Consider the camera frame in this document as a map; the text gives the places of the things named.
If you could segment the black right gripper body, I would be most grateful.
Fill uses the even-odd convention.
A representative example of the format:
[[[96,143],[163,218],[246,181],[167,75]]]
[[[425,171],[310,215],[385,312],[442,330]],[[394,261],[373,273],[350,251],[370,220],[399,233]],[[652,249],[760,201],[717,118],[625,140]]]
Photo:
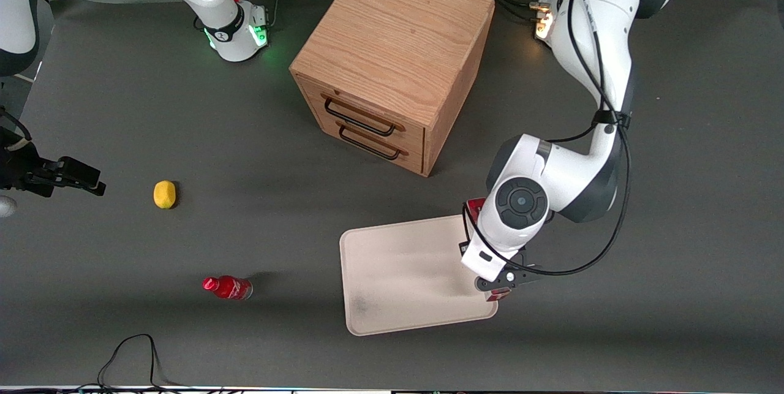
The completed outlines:
[[[47,168],[51,161],[39,156],[33,143],[25,143],[17,150],[11,150],[22,142],[23,137],[8,129],[2,130],[1,150],[1,188],[25,191],[25,177],[36,176],[56,181],[54,171]]]

